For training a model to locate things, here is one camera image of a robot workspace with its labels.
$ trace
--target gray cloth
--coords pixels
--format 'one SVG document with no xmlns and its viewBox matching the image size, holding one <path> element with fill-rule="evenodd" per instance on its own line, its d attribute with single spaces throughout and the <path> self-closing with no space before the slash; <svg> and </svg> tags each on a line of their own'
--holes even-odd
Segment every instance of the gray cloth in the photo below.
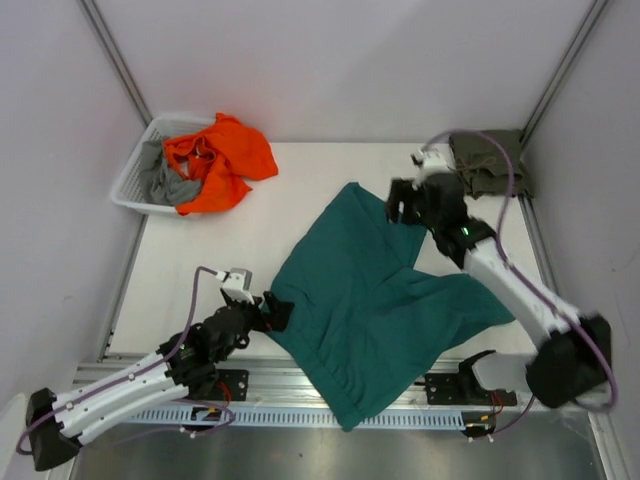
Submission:
<svg viewBox="0 0 640 480">
<path fill-rule="evenodd" d="M 522 131 L 485 130 L 483 133 L 496 140 L 514 162 L 514 195 L 531 197 L 529 175 L 520 161 Z M 465 193 L 478 198 L 507 192 L 507 164 L 492 143 L 471 133 L 456 133 L 449 138 L 449 145 L 456 161 L 456 171 L 465 185 Z"/>
<path fill-rule="evenodd" d="M 160 140 L 142 144 L 139 178 L 144 199 L 156 205 L 175 207 L 190 202 L 202 190 L 200 180 L 184 180 L 169 167 Z"/>
</svg>

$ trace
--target white wall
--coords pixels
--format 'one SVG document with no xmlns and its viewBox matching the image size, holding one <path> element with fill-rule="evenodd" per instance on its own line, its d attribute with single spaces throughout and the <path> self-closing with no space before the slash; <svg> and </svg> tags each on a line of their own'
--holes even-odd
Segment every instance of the white wall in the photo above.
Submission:
<svg viewBox="0 0 640 480">
<path fill-rule="evenodd" d="M 283 141 L 522 127 L 591 0 L 99 0 L 152 113 Z"/>
<path fill-rule="evenodd" d="M 0 2 L 0 61 L 1 406 L 95 354 L 138 224 L 108 191 L 143 126 L 73 0 Z"/>
<path fill-rule="evenodd" d="M 640 2 L 615 0 L 529 154 L 562 292 L 614 328 L 614 422 L 640 462 Z"/>
</svg>

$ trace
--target teal fabric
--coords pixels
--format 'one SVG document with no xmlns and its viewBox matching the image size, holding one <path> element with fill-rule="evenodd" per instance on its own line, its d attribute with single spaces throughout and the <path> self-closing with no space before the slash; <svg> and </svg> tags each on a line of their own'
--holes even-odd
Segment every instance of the teal fabric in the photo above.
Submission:
<svg viewBox="0 0 640 480">
<path fill-rule="evenodd" d="M 384 203 L 348 184 L 316 220 L 271 290 L 295 303 L 270 334 L 340 425 L 377 415 L 445 350 L 513 316 L 466 274 L 413 270 L 426 230 L 390 225 Z"/>
</svg>

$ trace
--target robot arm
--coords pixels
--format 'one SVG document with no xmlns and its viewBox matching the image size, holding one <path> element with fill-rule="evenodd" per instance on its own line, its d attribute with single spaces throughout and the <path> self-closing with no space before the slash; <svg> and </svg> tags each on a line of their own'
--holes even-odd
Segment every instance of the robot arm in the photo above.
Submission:
<svg viewBox="0 0 640 480">
<path fill-rule="evenodd" d="M 472 369 L 480 386 L 530 391 L 545 406 L 558 408 L 611 381 L 608 322 L 600 315 L 581 314 L 524 273 L 496 232 L 469 217 L 461 180 L 432 151 L 423 148 L 411 158 L 419 172 L 414 179 L 392 180 L 387 218 L 426 226 L 438 250 L 487 287 L 538 350 L 535 355 L 479 355 Z"/>
<path fill-rule="evenodd" d="M 293 304 L 265 292 L 269 312 L 261 311 L 262 299 L 249 292 L 250 271 L 207 271 L 222 282 L 226 302 L 211 317 L 191 325 L 192 304 L 188 329 L 135 365 L 71 392 L 42 389 L 31 395 L 26 431 L 31 452 L 20 446 L 18 451 L 33 456 L 37 471 L 67 462 L 106 430 L 150 407 L 181 398 L 207 399 L 218 382 L 215 364 L 236 348 L 246 348 L 249 331 L 286 328 Z"/>
</svg>

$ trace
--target folded clothing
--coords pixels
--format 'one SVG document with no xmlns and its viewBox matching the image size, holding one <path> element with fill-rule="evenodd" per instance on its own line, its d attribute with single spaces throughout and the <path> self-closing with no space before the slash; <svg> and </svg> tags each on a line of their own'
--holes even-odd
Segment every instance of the folded clothing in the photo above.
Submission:
<svg viewBox="0 0 640 480">
<path fill-rule="evenodd" d="M 390 225 L 348 184 L 295 246 L 271 290 L 295 303 L 270 333 L 350 430 L 391 404 L 445 350 L 513 316 L 466 274 L 413 270 L 426 230 Z"/>
<path fill-rule="evenodd" d="M 264 180 L 278 174 L 264 135 L 223 113 L 201 132 L 165 140 L 164 149 L 169 166 L 183 179 L 203 183 L 193 201 L 176 207 L 181 215 L 228 210 L 251 191 L 242 177 Z M 188 173 L 182 171 L 183 162 L 188 162 Z"/>
<path fill-rule="evenodd" d="M 532 196 L 529 175 L 520 161 L 521 130 L 485 130 L 507 152 L 513 162 L 514 195 Z M 472 133 L 454 133 L 449 145 L 456 162 L 456 171 L 465 185 L 465 193 L 478 198 L 482 195 L 504 195 L 509 184 L 507 163 L 491 142 Z"/>
<path fill-rule="evenodd" d="M 202 189 L 200 180 L 185 180 L 169 168 L 160 140 L 142 144 L 139 179 L 145 201 L 156 205 L 175 207 L 190 202 Z"/>
</svg>

